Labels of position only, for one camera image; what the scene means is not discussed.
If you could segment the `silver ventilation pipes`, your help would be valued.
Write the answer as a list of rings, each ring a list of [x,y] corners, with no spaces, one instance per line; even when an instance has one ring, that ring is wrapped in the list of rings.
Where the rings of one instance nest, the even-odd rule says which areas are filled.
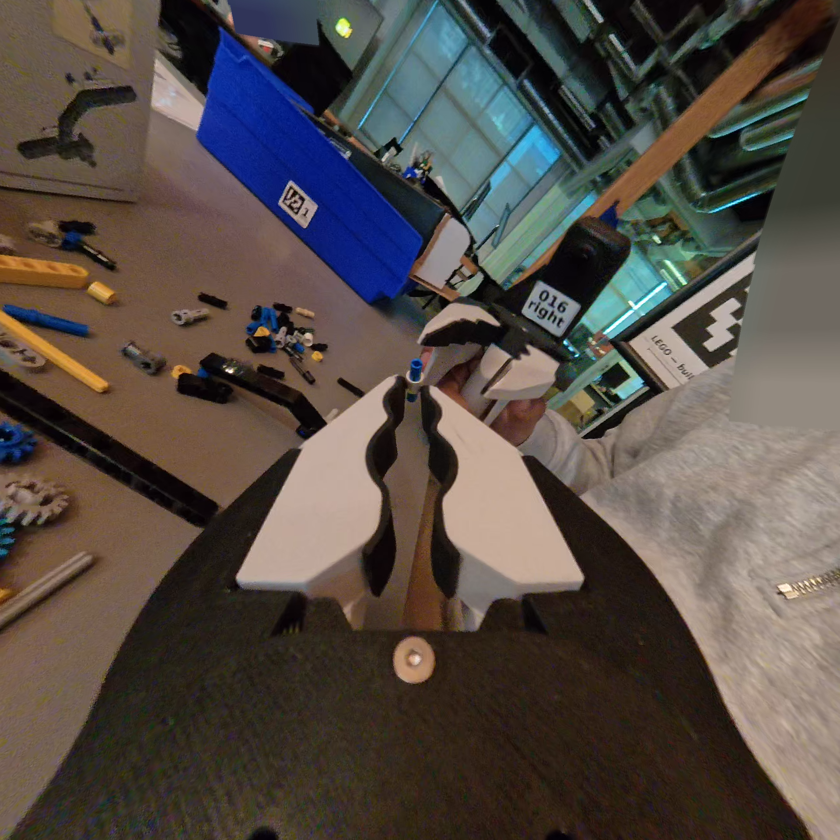
[[[789,2],[699,97],[667,124],[659,136],[591,205],[587,214],[599,217],[614,201],[623,215],[664,174],[674,168],[701,139],[743,128],[792,93],[794,84],[770,85],[780,67],[835,14],[834,2]]]

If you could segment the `blue lego axle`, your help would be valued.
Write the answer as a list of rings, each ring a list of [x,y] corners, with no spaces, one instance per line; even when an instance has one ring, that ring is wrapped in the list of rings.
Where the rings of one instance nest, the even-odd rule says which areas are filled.
[[[36,309],[4,304],[2,311],[8,317],[31,327],[53,330],[79,338],[87,338],[90,335],[90,328],[87,324],[59,318]]]

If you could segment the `person's right hand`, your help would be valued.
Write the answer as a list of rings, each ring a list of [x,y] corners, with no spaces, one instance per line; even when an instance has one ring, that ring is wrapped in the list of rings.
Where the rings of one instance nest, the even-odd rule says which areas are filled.
[[[462,391],[478,366],[480,357],[477,355],[465,363],[453,366],[436,383],[436,387],[442,393],[468,412],[471,410]],[[490,427],[511,445],[518,447],[529,439],[546,410],[547,401],[543,396],[510,401],[502,408]]]

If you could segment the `long yellow lego rod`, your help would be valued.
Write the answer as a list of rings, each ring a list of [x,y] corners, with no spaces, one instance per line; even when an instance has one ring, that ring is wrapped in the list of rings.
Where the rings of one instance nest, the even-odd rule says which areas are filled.
[[[68,373],[68,375],[94,392],[103,394],[109,391],[110,385],[106,380],[72,359],[69,355],[3,311],[1,312],[1,325],[7,333],[21,340],[32,350],[45,357],[63,372]]]

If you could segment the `grey instruction booklet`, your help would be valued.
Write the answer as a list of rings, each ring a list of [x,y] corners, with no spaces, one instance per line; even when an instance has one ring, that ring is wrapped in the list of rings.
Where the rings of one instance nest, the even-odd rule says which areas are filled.
[[[160,8],[1,2],[3,187],[136,201]]]

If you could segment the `blue plastic bin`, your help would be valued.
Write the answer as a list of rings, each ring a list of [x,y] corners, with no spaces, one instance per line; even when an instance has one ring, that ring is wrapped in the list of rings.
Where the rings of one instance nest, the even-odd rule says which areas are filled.
[[[225,30],[199,143],[363,300],[402,294],[447,212],[329,130]]]

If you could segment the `grey lego beam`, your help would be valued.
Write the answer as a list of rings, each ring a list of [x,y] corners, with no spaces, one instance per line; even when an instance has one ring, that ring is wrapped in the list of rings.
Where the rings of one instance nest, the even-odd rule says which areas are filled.
[[[1,331],[1,362],[26,372],[42,372],[47,360],[13,334]]]

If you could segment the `grey lego gear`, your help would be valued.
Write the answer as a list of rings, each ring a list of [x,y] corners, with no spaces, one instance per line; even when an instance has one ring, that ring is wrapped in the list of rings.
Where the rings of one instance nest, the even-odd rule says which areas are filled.
[[[70,497],[56,483],[34,476],[6,476],[1,481],[1,516],[23,527],[44,526],[69,507]]]

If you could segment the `large glass window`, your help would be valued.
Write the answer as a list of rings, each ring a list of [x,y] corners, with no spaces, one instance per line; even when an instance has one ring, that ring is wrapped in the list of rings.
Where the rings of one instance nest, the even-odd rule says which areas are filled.
[[[465,217],[499,281],[529,267],[580,210],[594,156],[592,67],[566,2],[373,2],[372,53],[340,115],[373,148],[396,139]]]

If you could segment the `person's right forearm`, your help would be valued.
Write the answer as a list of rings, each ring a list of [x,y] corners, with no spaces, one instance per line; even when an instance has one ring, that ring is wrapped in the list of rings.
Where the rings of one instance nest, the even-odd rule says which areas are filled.
[[[581,496],[640,465],[650,455],[661,415],[656,397],[634,408],[602,437],[583,438],[569,421],[547,408],[532,435],[517,448]]]

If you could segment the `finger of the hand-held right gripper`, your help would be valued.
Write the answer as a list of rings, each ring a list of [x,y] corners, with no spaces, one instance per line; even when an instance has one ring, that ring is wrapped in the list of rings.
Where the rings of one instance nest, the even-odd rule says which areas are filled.
[[[505,331],[506,327],[487,309],[454,301],[427,322],[417,344],[433,349],[467,345],[486,348],[501,339]]]
[[[559,360],[531,345],[514,356],[492,344],[482,357],[482,396],[502,402],[541,397],[554,383],[559,368]]]

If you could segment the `long black lego beam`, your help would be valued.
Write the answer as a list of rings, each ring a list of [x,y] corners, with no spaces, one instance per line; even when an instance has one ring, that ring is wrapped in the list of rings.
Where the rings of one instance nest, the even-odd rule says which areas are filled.
[[[205,527],[219,505],[12,374],[1,372],[2,413],[193,526]]]

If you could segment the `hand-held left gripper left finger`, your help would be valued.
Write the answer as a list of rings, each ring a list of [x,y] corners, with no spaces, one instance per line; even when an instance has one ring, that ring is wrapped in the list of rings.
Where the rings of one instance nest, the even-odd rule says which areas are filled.
[[[384,478],[396,461],[406,379],[387,377],[292,453],[290,472],[235,576],[242,590],[329,598],[352,627],[393,572]]]

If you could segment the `framed marker sign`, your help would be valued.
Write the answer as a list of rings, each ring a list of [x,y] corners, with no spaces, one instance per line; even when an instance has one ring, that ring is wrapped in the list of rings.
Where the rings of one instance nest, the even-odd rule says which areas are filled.
[[[757,249],[732,252],[614,339],[646,386],[676,389],[735,356]]]

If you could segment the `wooden beam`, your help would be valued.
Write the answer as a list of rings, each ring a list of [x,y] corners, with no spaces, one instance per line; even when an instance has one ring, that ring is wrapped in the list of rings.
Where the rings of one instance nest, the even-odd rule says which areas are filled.
[[[677,289],[757,223],[732,205],[774,189],[792,131],[748,151],[742,136],[798,119],[838,2],[576,2],[612,74],[602,126],[627,131],[526,218],[533,250],[510,278],[548,261],[579,216],[611,207],[640,255]]]

